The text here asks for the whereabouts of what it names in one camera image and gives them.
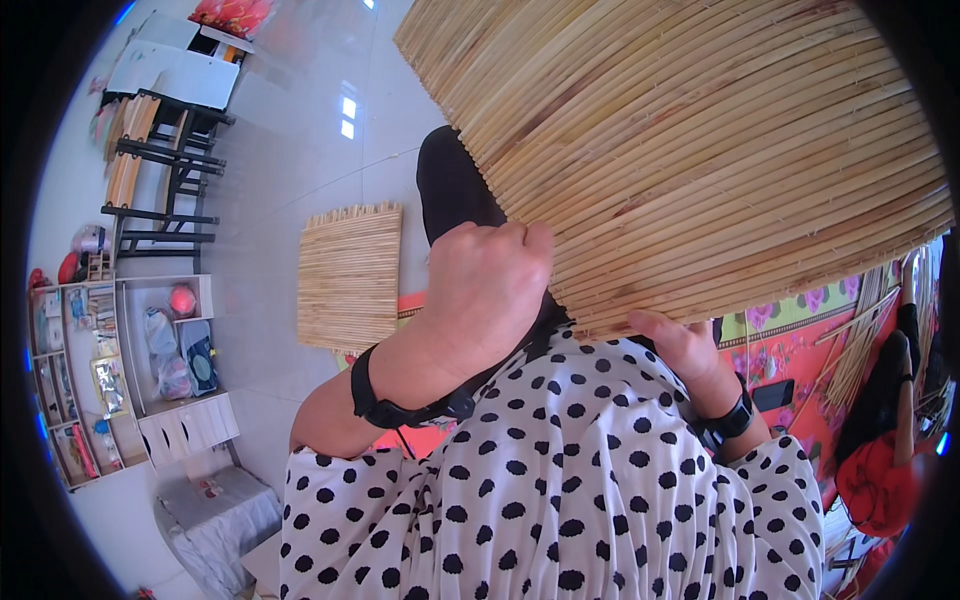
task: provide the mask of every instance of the white shirt with black dots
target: white shirt with black dots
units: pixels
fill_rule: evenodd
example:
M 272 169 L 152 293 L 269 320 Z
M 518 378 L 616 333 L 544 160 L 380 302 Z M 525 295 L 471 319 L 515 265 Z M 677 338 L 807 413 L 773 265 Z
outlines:
M 290 455 L 280 598 L 819 598 L 824 522 L 796 439 L 715 465 L 686 390 L 629 340 L 561 327 L 435 452 Z

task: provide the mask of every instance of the wall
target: wall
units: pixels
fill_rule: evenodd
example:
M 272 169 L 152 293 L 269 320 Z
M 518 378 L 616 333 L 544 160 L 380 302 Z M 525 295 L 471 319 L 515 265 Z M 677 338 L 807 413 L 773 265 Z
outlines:
M 130 13 L 114 29 L 97 58 L 87 69 L 80 88 L 74 93 L 47 157 L 45 175 L 36 199 L 36 212 L 28 250 L 28 266 L 39 267 L 51 279 L 69 252 L 70 240 L 88 223 L 111 226 L 111 219 L 100 214 L 107 191 L 103 150 L 94 146 L 90 121 L 100 104 L 100 94 L 88 95 L 87 87 L 95 76 L 107 77 L 113 62 L 124 48 L 131 29 L 157 10 L 175 17 L 186 17 L 197 0 L 138 0 Z M 152 209 L 161 172 L 141 169 L 134 205 Z M 136 265 L 137 275 L 190 273 L 187 259 L 149 265 Z M 149 261 L 132 261 L 133 263 Z M 80 380 L 86 371 L 75 372 Z M 151 588 L 159 600 L 203 598 L 200 589 L 167 549 L 156 529 L 153 498 L 167 479 L 182 479 L 183 466 L 172 466 L 160 473 L 144 463 L 111 475 L 70 495 L 77 517 L 94 547 L 113 576 L 129 591 L 140 586 Z

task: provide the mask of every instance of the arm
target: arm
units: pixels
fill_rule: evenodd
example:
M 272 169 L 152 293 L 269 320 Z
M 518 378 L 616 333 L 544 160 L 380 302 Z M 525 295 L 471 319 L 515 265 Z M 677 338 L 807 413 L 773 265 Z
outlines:
M 656 343 L 660 358 L 682 380 L 700 418 L 719 419 L 730 412 L 743 389 L 733 369 L 720 360 L 709 322 L 684 326 L 647 310 L 631 312 L 628 321 Z M 743 435 L 725 440 L 720 452 L 725 461 L 734 461 L 770 439 L 763 418 L 755 415 Z
M 552 262 L 553 234 L 543 223 L 464 223 L 441 236 L 423 310 L 371 354 L 373 392 L 419 409 L 505 358 L 537 318 Z M 303 402 L 290 448 L 353 458 L 383 431 L 353 415 L 347 370 Z
M 913 372 L 910 364 L 910 352 L 903 360 L 903 374 Z M 913 382 L 909 379 L 900 384 L 900 398 L 897 402 L 897 439 L 894 442 L 894 467 L 902 467 L 913 458 Z

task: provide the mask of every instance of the pink ball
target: pink ball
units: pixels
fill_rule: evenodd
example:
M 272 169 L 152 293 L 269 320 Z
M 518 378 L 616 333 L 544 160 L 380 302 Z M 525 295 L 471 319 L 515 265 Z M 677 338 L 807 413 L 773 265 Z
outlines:
M 178 285 L 170 292 L 170 307 L 180 317 L 189 317 L 197 307 L 197 297 L 185 285 Z

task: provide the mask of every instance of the person in red shirt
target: person in red shirt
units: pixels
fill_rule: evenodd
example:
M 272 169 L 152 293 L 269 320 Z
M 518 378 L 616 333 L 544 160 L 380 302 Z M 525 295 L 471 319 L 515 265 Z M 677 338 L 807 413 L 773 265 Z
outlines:
M 853 525 L 875 538 L 906 526 L 917 501 L 913 381 L 920 366 L 912 255 L 903 269 L 897 329 L 880 349 L 870 377 L 840 429 L 836 486 Z

